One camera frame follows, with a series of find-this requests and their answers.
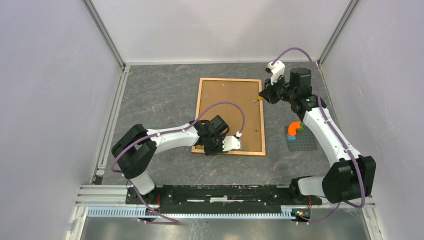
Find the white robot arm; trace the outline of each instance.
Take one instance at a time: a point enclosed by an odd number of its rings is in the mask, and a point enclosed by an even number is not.
[[[284,75],[280,74],[276,78],[271,69],[266,71],[272,76],[265,81],[258,99],[264,99],[271,104],[280,100],[289,102],[291,110],[315,135],[331,166],[324,177],[303,176],[293,179],[290,184],[292,189],[299,195],[327,198],[331,203],[360,198],[361,185],[364,195],[369,196],[376,162],[371,156],[362,156],[345,138],[331,117],[328,117],[330,113],[324,101],[312,94],[311,71],[303,67],[292,68],[288,82],[285,81]]]
[[[134,184],[140,194],[145,195],[155,188],[146,170],[155,154],[197,145],[204,146],[206,155],[241,149],[241,133],[227,136],[228,131],[229,126],[219,115],[212,120],[192,121],[167,129],[145,129],[143,125],[137,124],[112,147],[112,154],[116,158],[114,163],[119,165],[123,176]]]

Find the orange block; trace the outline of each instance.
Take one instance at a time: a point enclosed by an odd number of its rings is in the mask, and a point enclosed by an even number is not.
[[[296,136],[296,130],[301,129],[302,124],[300,121],[295,121],[288,126],[288,135],[289,136]]]

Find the marble-patterned floor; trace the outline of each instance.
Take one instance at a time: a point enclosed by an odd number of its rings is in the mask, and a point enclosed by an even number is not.
[[[285,62],[288,78],[291,68],[311,65],[308,62]],[[199,79],[269,78],[266,63],[209,63],[173,65],[133,65],[124,90],[113,135],[114,145],[133,125],[141,123],[149,129],[180,126],[193,120]],[[323,79],[317,74],[322,99],[333,115]],[[266,156],[217,155],[191,153],[190,147],[179,147],[156,154],[147,170],[157,185],[194,184],[289,184],[300,176],[324,176],[330,168],[323,149],[291,152],[287,146],[284,126],[298,121],[287,102],[263,103]],[[109,168],[109,154],[103,185],[124,185],[127,180]]]

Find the cable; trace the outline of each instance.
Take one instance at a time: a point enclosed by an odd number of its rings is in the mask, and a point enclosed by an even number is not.
[[[322,222],[322,221],[325,221],[325,220],[327,220],[327,219],[329,219],[329,218],[331,218],[336,212],[337,212],[337,210],[339,209],[339,207],[340,207],[340,202],[337,204],[337,206],[335,206],[335,208],[332,210],[332,212],[330,212],[330,214],[328,214],[326,217],[323,217],[323,218],[321,218],[321,219],[318,219],[318,220],[314,220],[314,221],[309,221],[309,222],[301,222],[301,221],[297,221],[296,222],[296,224],[297,225],[309,225],[309,224],[317,224],[317,223],[320,223],[320,222]]]
[[[227,126],[225,132],[223,133],[224,136],[226,136],[230,132],[230,127]]]
[[[302,52],[303,54],[305,54],[305,56],[307,57],[307,59],[309,60],[309,62],[311,64],[311,72],[312,72],[312,69],[314,67],[314,62],[312,61],[309,54],[305,50],[303,50],[299,47],[290,47],[290,48],[286,49],[280,55],[278,55],[278,57],[276,59],[274,59],[274,61],[272,61],[272,65],[274,65],[284,54],[286,54],[287,52],[289,52],[291,50],[298,50],[298,51]],[[314,76],[315,77],[315,88],[316,88],[316,96],[318,97],[319,110],[321,111],[321,114],[324,117],[325,122],[331,128],[334,135],[337,137],[337,139],[339,140],[339,142],[341,143],[343,148],[346,150],[349,157],[352,159],[352,163],[353,163],[353,166],[355,167],[356,175],[358,177],[359,189],[360,189],[360,198],[361,198],[360,204],[356,205],[356,204],[353,204],[349,201],[345,201],[345,203],[347,203],[348,205],[350,205],[354,208],[361,209],[365,206],[365,189],[364,189],[364,182],[362,181],[362,175],[361,175],[361,171],[359,169],[359,165],[357,163],[357,160],[356,160],[354,154],[349,150],[348,145],[346,144],[345,140],[336,131],[336,128],[333,126],[333,124],[330,121],[328,121],[329,118],[327,117],[326,113],[324,112],[323,104],[321,103],[321,96],[320,96],[320,91],[319,91],[319,88],[318,88],[318,77],[316,76],[315,72],[314,72],[314,75],[315,75]]]
[[[140,194],[139,190],[136,188],[136,186],[133,186],[135,190],[135,194],[137,194],[137,197],[140,199],[140,201],[146,206],[148,210],[151,211],[154,215],[164,218],[168,221],[144,221],[145,224],[162,224],[162,225],[168,225],[168,224],[179,224],[180,221],[174,218],[167,217],[165,215],[160,214],[159,212],[155,211],[153,208],[151,208],[147,202],[144,200],[143,196]]]
[[[308,196],[308,197],[307,197],[307,208],[306,208],[306,211],[310,210],[310,209],[311,209],[311,207],[312,207],[311,197],[310,197],[310,196]]]
[[[153,134],[149,134],[147,136],[141,137],[139,139],[137,139],[136,141],[134,141],[133,143],[131,143],[130,145],[128,145],[124,150],[122,150],[120,152],[120,154],[118,154],[118,156],[116,156],[115,160],[112,162],[112,165],[110,166],[110,170],[113,173],[122,173],[121,170],[115,170],[115,165],[117,164],[117,162],[119,161],[119,159],[122,158],[122,156],[128,151],[130,150],[132,147],[134,147],[136,144],[143,142],[146,139],[152,138],[152,137],[158,137],[160,135],[164,135],[164,134],[173,134],[173,133],[180,133],[183,131],[186,131],[188,129],[190,129],[191,127],[193,127],[198,121],[200,121],[200,118],[203,117],[203,115],[205,115],[205,113],[207,111],[209,111],[211,108],[221,105],[221,104],[229,104],[229,105],[233,105],[234,107],[236,107],[240,113],[241,113],[241,117],[242,117],[242,123],[241,123],[241,128],[239,133],[242,133],[243,129],[245,128],[245,113],[243,112],[242,108],[239,107],[237,104],[230,102],[230,101],[219,101],[216,102],[210,106],[208,106],[202,113],[200,113],[200,115],[196,118],[196,120],[194,120],[189,126],[183,128],[183,129],[175,129],[175,130],[168,130],[168,131],[162,131],[159,133],[153,133]]]
[[[306,218],[306,217],[304,217],[304,216],[302,216],[302,215],[299,215],[299,218],[301,218],[301,219],[303,219],[303,220],[306,220],[306,221],[309,221],[309,218]]]

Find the white wall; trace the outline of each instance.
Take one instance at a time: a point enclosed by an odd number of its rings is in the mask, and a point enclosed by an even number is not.
[[[387,239],[424,239],[424,2],[360,1],[323,71],[343,132],[377,170]]]
[[[175,63],[318,59],[349,0],[93,2],[126,62]]]
[[[0,1],[0,239],[64,238],[119,71],[82,1]]]

